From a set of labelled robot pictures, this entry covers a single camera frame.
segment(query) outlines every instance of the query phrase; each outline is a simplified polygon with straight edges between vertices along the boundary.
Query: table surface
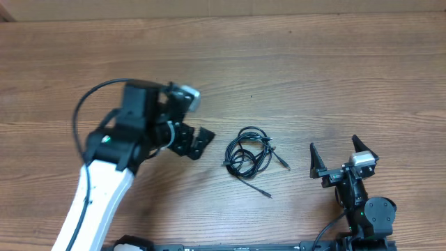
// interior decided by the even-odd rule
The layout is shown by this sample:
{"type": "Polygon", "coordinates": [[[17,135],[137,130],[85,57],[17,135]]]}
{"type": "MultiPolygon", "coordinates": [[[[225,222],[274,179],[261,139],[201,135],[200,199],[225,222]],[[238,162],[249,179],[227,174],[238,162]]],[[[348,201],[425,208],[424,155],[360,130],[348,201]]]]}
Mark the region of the table surface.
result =
{"type": "MultiPolygon", "coordinates": [[[[0,24],[0,250],[49,250],[77,187],[70,117],[93,85],[117,77],[188,83],[186,123],[216,133],[200,160],[145,162],[106,243],[296,243],[341,209],[309,178],[309,144],[329,168],[357,134],[380,161],[364,183],[393,199],[400,250],[446,246],[446,14],[399,13],[0,24]],[[277,161],[251,181],[222,166],[245,126],[274,137],[277,161]]],[[[122,86],[81,110],[82,137],[119,106],[122,86]]],[[[325,239],[346,231],[342,220],[325,239]]]]}

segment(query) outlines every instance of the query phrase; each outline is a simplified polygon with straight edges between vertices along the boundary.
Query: cable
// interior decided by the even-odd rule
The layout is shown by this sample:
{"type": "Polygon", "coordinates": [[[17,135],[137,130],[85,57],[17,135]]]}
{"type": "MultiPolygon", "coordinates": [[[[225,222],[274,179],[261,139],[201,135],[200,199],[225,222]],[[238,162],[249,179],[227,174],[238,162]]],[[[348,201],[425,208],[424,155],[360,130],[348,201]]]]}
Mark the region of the cable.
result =
{"type": "Polygon", "coordinates": [[[79,100],[79,102],[76,105],[75,111],[73,112],[72,115],[72,135],[75,139],[75,143],[76,143],[76,149],[77,152],[81,155],[82,160],[85,163],[85,171],[86,171],[86,195],[85,195],[85,199],[84,199],[84,207],[82,208],[82,212],[81,215],[79,217],[79,221],[77,222],[77,226],[75,228],[75,231],[73,232],[70,242],[67,246],[66,251],[70,251],[71,248],[73,247],[73,245],[75,244],[77,235],[79,234],[79,230],[81,229],[82,223],[84,221],[85,218],[85,214],[86,214],[86,209],[89,206],[89,202],[90,202],[90,169],[89,169],[89,160],[86,159],[86,157],[84,156],[84,152],[82,150],[82,146],[81,146],[81,142],[79,140],[79,135],[77,132],[77,115],[79,114],[79,110],[82,106],[82,104],[84,103],[84,101],[95,91],[97,91],[98,89],[101,89],[104,86],[110,85],[110,84],[115,84],[115,83],[120,83],[120,82],[127,82],[131,79],[128,78],[122,78],[122,79],[113,79],[113,80],[109,80],[106,82],[103,82],[97,86],[94,86],[90,91],[88,91],[87,93],[85,93],[82,98],[79,100]]]}
{"type": "Polygon", "coordinates": [[[272,154],[274,154],[277,159],[283,164],[284,167],[290,169],[289,165],[282,160],[275,152],[275,148],[271,147],[270,140],[272,138],[268,137],[266,133],[255,126],[247,126],[240,130],[238,132],[238,136],[231,142],[226,148],[226,153],[224,157],[223,165],[226,165],[226,168],[228,169],[228,172],[235,177],[238,178],[239,181],[242,181],[244,184],[248,185],[249,187],[259,191],[261,194],[272,198],[272,195],[263,191],[262,189],[259,189],[248,182],[244,181],[243,178],[254,178],[258,173],[261,173],[265,171],[265,169],[268,167],[268,165],[271,162],[272,154]],[[258,132],[244,132],[245,130],[254,129],[258,130],[262,133],[259,134],[258,132]],[[263,145],[263,150],[257,155],[254,155],[251,151],[248,151],[242,147],[241,141],[242,140],[254,140],[256,142],[260,142],[263,145]],[[269,155],[267,163],[261,167],[263,164],[263,161],[265,160],[266,156],[269,155]],[[240,169],[242,168],[242,165],[244,162],[251,161],[253,165],[245,172],[240,172],[240,169]]]}
{"type": "Polygon", "coordinates": [[[321,231],[321,232],[319,233],[319,235],[316,237],[316,240],[314,240],[312,251],[315,251],[315,250],[316,250],[316,246],[317,246],[317,244],[318,244],[318,242],[319,242],[319,239],[322,237],[322,235],[324,235],[324,233],[325,233],[329,228],[333,227],[333,225],[336,224],[336,222],[337,222],[338,220],[340,220],[342,217],[344,217],[346,214],[347,214],[347,210],[344,210],[344,212],[342,212],[340,216],[338,216],[336,219],[332,220],[332,222],[328,223],[328,225],[325,226],[325,227],[322,229],[322,231],[321,231]]]}

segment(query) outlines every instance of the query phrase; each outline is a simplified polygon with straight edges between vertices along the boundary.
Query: wood grain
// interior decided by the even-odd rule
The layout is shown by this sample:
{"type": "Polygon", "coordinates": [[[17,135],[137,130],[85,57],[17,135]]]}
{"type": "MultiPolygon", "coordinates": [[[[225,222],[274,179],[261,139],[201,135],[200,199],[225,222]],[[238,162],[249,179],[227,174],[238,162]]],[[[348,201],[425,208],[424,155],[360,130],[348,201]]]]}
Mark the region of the wood grain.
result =
{"type": "MultiPolygon", "coordinates": [[[[309,178],[309,144],[331,168],[357,134],[380,157],[365,181],[399,209],[400,250],[446,247],[446,15],[400,13],[0,25],[0,250],[49,250],[77,187],[70,117],[81,95],[116,77],[188,83],[192,126],[217,133],[198,161],[165,151],[141,166],[107,243],[295,243],[336,215],[333,189],[309,178]],[[263,128],[274,162],[252,181],[221,165],[239,129],[263,128]]],[[[95,93],[82,137],[119,104],[95,93]]],[[[325,236],[345,231],[343,221],[325,236]]]]}

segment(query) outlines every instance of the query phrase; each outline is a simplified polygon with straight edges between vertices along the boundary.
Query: wooden table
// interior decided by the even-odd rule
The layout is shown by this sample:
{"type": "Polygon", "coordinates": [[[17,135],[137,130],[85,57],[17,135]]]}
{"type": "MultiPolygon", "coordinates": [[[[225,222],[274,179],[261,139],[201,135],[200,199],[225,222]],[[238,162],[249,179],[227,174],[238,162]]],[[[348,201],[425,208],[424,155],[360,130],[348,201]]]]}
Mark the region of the wooden table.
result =
{"type": "MultiPolygon", "coordinates": [[[[49,250],[77,187],[70,131],[78,99],[117,77],[188,83],[187,116],[217,136],[198,161],[165,151],[145,162],[106,243],[295,243],[340,213],[334,188],[309,178],[309,144],[330,168],[357,134],[380,161],[370,197],[398,205],[400,250],[446,248],[446,15],[301,15],[0,24],[0,250],[49,250]],[[244,126],[271,137],[277,161],[252,184],[222,166],[244,126]]],[[[121,86],[94,94],[82,138],[121,86]]],[[[346,231],[345,220],[325,239],[346,231]]]]}

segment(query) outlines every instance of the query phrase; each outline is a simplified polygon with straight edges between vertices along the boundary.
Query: beige wall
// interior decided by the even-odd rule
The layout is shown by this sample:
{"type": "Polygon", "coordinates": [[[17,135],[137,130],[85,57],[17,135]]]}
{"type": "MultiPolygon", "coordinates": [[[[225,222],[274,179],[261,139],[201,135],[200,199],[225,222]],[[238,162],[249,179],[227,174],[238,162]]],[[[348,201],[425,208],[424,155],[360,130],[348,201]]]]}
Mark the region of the beige wall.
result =
{"type": "Polygon", "coordinates": [[[444,11],[446,0],[0,0],[17,21],[444,11]]]}

